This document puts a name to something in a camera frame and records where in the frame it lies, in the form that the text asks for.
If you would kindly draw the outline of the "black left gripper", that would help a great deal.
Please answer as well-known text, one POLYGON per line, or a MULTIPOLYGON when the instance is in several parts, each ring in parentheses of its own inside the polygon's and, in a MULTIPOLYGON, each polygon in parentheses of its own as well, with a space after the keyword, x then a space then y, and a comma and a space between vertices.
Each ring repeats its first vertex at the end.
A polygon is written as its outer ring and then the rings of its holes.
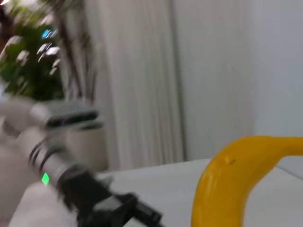
POLYGON ((138 202, 134 194, 113 194, 88 171, 69 170, 57 188, 66 206, 77 213, 79 227, 123 227, 134 218, 146 227, 162 227, 162 214, 138 202))

